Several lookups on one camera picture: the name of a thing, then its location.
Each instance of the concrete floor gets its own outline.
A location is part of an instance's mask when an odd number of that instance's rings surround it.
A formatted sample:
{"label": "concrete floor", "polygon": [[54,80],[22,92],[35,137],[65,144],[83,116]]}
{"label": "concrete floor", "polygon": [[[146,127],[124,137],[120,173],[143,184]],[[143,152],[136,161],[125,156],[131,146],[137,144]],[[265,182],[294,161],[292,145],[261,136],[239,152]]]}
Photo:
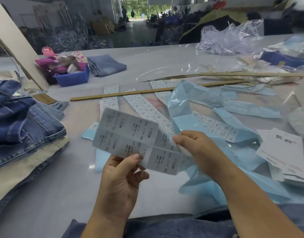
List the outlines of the concrete floor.
{"label": "concrete floor", "polygon": [[112,40],[114,48],[131,47],[132,42],[142,44],[145,40],[155,40],[157,28],[147,27],[143,19],[128,22],[127,29],[122,32],[111,33],[108,38]]}

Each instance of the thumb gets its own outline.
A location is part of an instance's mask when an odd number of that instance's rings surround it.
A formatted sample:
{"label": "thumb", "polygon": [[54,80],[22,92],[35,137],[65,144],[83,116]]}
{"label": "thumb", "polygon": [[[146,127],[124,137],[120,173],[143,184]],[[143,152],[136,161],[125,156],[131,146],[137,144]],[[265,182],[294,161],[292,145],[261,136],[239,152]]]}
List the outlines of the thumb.
{"label": "thumb", "polygon": [[186,148],[189,152],[193,153],[192,149],[195,145],[194,139],[191,139],[190,137],[187,137],[185,135],[174,135],[172,139],[176,144],[181,145],[182,147]]}
{"label": "thumb", "polygon": [[141,156],[139,154],[134,154],[123,159],[115,168],[116,176],[118,178],[126,178],[128,173],[139,164],[140,160]]}

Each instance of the left hand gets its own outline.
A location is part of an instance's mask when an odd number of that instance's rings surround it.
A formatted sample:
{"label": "left hand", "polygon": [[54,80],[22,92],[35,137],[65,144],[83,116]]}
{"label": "left hand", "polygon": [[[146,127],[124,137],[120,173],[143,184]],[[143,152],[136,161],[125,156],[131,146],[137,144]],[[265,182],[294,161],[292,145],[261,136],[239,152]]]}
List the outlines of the left hand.
{"label": "left hand", "polygon": [[125,159],[110,156],[102,171],[92,217],[126,223],[136,203],[140,182],[149,178],[144,168],[138,165],[140,160],[139,154]]}

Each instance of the right hand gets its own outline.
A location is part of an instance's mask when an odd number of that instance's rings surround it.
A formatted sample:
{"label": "right hand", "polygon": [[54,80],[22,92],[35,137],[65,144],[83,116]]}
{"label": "right hand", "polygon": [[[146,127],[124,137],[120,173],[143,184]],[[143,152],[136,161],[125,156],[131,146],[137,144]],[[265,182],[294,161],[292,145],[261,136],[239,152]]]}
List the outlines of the right hand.
{"label": "right hand", "polygon": [[203,132],[184,130],[173,136],[173,141],[186,148],[200,170],[214,179],[226,165],[233,164],[218,146]]}

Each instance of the wooden ruler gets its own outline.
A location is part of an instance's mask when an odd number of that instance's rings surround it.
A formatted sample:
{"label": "wooden ruler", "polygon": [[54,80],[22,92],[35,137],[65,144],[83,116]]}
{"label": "wooden ruler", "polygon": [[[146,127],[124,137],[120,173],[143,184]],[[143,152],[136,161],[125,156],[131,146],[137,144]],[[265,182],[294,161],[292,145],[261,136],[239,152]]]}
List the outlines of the wooden ruler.
{"label": "wooden ruler", "polygon": [[[200,84],[200,85],[203,87],[213,87],[213,86],[220,86],[220,85],[225,85],[225,84],[235,84],[235,83],[244,83],[244,82],[247,82],[247,81],[232,80],[232,81],[205,83],[205,84]],[[114,94],[101,94],[101,95],[74,97],[74,98],[71,98],[70,101],[82,101],[82,100],[88,100],[88,99],[109,98],[109,97],[133,95],[133,94],[147,94],[147,93],[155,93],[155,92],[164,92],[164,91],[172,91],[172,90],[174,90],[174,88],[175,87],[157,88],[157,89],[146,89],[146,90],[131,91],[131,92],[121,92],[121,93],[114,93]]]}
{"label": "wooden ruler", "polygon": [[199,76],[304,77],[304,73],[210,72],[199,73]]}

